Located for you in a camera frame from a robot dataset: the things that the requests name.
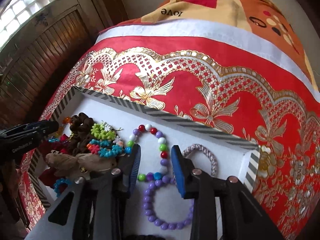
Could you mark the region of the beige fabric bow clip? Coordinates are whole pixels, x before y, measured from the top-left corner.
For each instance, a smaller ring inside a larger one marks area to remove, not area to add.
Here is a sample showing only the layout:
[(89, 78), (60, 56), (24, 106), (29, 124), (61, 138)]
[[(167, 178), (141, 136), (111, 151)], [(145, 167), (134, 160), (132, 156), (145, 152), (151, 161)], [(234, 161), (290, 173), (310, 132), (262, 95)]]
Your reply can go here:
[(105, 172), (117, 166), (115, 157), (104, 158), (97, 154), (80, 153), (76, 156), (64, 153), (48, 153), (45, 161), (55, 170), (54, 176), (75, 178), (81, 168), (88, 172)]

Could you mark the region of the red satin bow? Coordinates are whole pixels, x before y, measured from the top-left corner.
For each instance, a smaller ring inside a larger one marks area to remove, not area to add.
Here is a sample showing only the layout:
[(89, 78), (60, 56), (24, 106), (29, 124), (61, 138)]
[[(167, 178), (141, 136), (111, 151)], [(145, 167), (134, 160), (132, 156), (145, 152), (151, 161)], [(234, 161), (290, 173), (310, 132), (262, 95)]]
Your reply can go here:
[(54, 184), (56, 181), (62, 177), (68, 176), (67, 170), (59, 170), (53, 167), (51, 164), (48, 163), (47, 157), (51, 153), (58, 153), (58, 154), (67, 154), (69, 155), (68, 150), (68, 141), (69, 137), (63, 134), (58, 141), (50, 142), (49, 140), (44, 141), (39, 147), (38, 150), (42, 154), (42, 157), (49, 168), (44, 170), (41, 175), (39, 176), (39, 180), (45, 185), (50, 187), (51, 189), (54, 188)]

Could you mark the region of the brown scrunchie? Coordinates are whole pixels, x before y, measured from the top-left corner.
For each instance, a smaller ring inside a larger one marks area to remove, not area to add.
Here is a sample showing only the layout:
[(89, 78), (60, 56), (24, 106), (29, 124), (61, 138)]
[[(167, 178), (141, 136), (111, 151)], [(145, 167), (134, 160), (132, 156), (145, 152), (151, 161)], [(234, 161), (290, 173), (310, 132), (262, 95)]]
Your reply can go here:
[(69, 139), (68, 151), (73, 156), (90, 152), (87, 145), (93, 139), (93, 135), (91, 134), (93, 125), (93, 119), (83, 112), (71, 117), (70, 130), (72, 135)]

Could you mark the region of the pink white twisted bangle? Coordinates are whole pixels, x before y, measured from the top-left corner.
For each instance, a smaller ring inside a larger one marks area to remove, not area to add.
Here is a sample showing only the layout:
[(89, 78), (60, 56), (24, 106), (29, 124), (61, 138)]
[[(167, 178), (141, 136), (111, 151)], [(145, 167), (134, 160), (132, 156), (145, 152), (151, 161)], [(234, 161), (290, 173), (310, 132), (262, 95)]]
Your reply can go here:
[(205, 146), (203, 146), (201, 144), (192, 144), (191, 146), (188, 146), (182, 152), (182, 155), (183, 155), (184, 158), (186, 158), (187, 156), (189, 156), (191, 153), (193, 153), (195, 151), (202, 152), (209, 159), (210, 166), (211, 166), (210, 175), (212, 177), (216, 177), (217, 176), (217, 170), (218, 170), (217, 158), (213, 154), (213, 152), (208, 150), (208, 148), (206, 148)]

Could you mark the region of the black scrunchie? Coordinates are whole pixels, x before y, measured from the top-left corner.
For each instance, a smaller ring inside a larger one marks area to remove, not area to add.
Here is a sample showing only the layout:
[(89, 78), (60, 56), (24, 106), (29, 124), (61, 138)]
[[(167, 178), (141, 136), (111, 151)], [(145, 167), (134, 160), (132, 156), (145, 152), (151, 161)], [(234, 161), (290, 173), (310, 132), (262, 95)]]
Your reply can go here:
[(157, 235), (127, 235), (125, 240), (165, 240), (164, 237)]

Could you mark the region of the window with grille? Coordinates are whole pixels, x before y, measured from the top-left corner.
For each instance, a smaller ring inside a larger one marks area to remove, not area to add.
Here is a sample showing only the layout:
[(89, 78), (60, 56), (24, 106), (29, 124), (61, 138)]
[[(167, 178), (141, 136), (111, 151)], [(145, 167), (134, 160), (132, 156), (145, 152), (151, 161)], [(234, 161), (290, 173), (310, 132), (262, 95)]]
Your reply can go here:
[(55, 0), (11, 0), (1, 13), (1, 48), (33, 15)]

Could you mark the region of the red gold floral bedspread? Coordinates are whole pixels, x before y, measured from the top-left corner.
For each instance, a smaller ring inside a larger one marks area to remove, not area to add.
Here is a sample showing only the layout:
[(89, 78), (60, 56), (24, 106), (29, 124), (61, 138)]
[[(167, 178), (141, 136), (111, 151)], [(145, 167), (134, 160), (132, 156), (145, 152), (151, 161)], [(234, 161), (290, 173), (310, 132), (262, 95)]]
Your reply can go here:
[(43, 118), (71, 85), (256, 142), (253, 194), (286, 239), (319, 201), (319, 92), (267, 38), (204, 20), (125, 22), (99, 35)]

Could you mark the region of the orange cream love blanket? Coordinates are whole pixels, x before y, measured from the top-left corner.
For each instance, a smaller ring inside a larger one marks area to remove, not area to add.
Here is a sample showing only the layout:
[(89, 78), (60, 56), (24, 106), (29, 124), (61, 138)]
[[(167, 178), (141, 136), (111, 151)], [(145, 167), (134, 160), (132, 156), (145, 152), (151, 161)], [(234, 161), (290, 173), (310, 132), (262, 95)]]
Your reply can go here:
[(131, 19), (190, 19), (244, 30), (274, 44), (319, 89), (319, 38), (296, 0), (122, 0)]

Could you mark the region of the wooden wall panel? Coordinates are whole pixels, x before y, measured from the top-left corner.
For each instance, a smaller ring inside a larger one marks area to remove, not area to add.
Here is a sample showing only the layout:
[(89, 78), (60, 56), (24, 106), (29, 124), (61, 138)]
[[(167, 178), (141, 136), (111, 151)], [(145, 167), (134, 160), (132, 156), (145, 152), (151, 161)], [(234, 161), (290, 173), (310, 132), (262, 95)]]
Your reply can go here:
[(1, 51), (1, 128), (38, 120), (49, 99), (91, 46), (77, 9), (41, 13)]

